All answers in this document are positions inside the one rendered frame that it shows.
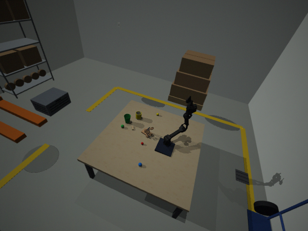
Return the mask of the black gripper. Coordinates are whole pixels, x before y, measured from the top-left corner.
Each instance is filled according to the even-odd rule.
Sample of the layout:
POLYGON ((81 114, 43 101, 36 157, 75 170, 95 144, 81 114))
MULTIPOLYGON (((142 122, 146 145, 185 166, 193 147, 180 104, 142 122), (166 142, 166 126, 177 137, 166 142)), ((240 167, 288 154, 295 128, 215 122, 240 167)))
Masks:
POLYGON ((188 111, 188 112, 190 112, 190 111, 194 111, 194 106, 193 106, 193 100, 191 100, 191 96, 186 100, 186 103, 188 103, 187 104, 187 107, 186 107, 186 110, 188 111))

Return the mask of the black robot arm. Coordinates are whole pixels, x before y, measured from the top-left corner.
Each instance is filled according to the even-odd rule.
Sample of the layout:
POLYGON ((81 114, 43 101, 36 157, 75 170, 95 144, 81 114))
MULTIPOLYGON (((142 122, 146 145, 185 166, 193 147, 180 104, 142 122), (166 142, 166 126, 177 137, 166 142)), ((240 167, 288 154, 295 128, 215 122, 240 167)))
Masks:
POLYGON ((186 125, 186 128, 183 126, 184 124, 182 124, 178 130, 176 130, 175 132, 173 132, 172 134, 170 135, 166 135, 164 136, 164 142, 163 142, 163 145, 166 145, 168 146, 168 144, 171 142, 171 138, 173 138, 174 136, 176 136, 177 134, 181 133, 181 132, 185 132, 188 128, 188 125, 189 125, 189 119, 192 117, 192 113, 196 112, 196 109, 197 109, 197 105, 196 104, 193 104, 194 106, 194 111, 186 111, 186 113, 183 115, 184 117, 184 120, 185 120, 185 125, 186 125), (190 116, 189 116, 190 115, 190 116))

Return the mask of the green cup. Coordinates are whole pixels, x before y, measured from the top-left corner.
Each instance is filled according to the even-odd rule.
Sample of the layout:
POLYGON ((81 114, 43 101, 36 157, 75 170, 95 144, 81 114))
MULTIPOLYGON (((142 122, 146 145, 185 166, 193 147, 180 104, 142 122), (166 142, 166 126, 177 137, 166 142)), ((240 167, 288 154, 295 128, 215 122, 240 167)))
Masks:
POLYGON ((126 122, 126 123, 129 123, 129 122, 130 122, 130 117, 131 117, 130 114, 125 114, 125 115, 124 115, 124 118, 125 118, 125 122, 126 122))

